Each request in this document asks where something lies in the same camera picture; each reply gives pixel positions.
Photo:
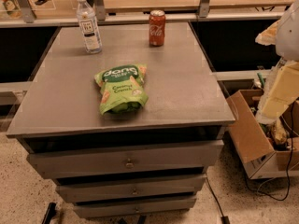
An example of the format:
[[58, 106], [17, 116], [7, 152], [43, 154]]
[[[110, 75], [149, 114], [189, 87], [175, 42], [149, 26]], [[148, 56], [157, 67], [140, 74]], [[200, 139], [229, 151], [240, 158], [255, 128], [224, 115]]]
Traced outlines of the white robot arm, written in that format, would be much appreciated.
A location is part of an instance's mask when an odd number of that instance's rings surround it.
[[279, 118], [299, 97], [299, 0], [295, 0], [278, 22], [276, 53], [285, 64], [268, 75], [259, 103], [263, 123]]

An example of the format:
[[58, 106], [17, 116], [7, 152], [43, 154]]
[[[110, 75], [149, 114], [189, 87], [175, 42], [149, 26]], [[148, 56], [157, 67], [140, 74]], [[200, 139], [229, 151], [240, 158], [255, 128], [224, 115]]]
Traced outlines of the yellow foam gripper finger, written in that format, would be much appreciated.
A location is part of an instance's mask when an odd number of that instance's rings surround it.
[[262, 114], [270, 119], [280, 117], [299, 97], [299, 62], [287, 62], [275, 71], [274, 83], [262, 108]]

